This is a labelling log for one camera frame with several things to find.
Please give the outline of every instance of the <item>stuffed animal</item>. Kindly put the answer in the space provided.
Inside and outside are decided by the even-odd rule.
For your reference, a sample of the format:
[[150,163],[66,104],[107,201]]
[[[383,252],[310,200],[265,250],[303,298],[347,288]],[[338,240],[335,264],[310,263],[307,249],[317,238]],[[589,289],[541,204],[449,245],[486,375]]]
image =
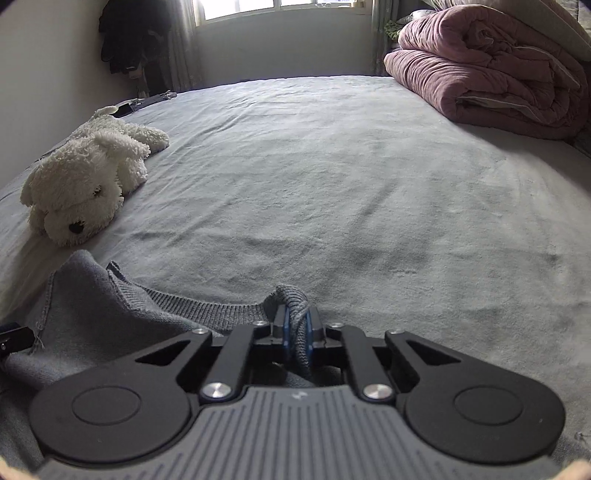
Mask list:
[[96,111],[42,159],[25,181],[21,203],[31,207],[29,225],[59,246],[76,245],[105,228],[148,178],[144,160],[168,147],[168,135],[153,127],[128,124]]

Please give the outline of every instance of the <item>bed sheet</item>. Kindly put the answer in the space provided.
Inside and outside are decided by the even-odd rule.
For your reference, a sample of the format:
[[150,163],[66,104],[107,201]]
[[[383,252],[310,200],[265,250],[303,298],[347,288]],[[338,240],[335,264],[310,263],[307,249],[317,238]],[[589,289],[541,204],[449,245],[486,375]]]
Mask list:
[[[306,291],[325,321],[400,327],[542,380],[589,432],[591,165],[562,142],[456,125],[384,77],[189,92],[147,183],[81,248],[145,286],[250,303]],[[0,190],[0,318],[73,249]]]

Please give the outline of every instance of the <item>black nose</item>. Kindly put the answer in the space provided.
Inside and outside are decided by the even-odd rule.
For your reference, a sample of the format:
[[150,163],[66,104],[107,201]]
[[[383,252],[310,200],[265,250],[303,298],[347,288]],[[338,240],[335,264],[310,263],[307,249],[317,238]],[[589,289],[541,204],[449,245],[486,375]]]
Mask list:
[[68,226],[68,229],[70,232],[75,233],[76,235],[82,233],[82,230],[84,230],[84,222],[71,223]]

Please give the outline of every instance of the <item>folded pink quilt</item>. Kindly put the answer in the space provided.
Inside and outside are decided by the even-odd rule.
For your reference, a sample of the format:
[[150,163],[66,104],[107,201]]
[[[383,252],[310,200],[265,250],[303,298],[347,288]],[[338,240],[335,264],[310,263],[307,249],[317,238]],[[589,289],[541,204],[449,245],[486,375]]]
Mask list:
[[513,17],[459,5],[410,22],[386,70],[452,121],[562,139],[589,112],[582,66]]

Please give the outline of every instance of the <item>gray ribbed panel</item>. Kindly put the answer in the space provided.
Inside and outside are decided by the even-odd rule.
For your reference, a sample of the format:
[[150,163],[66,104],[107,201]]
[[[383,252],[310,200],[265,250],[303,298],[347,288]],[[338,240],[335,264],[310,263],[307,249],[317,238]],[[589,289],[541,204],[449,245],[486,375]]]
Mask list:
[[166,453],[118,469],[48,461],[41,480],[542,480],[557,467],[468,465],[418,440],[399,414],[348,386],[251,387],[239,402],[206,408]]

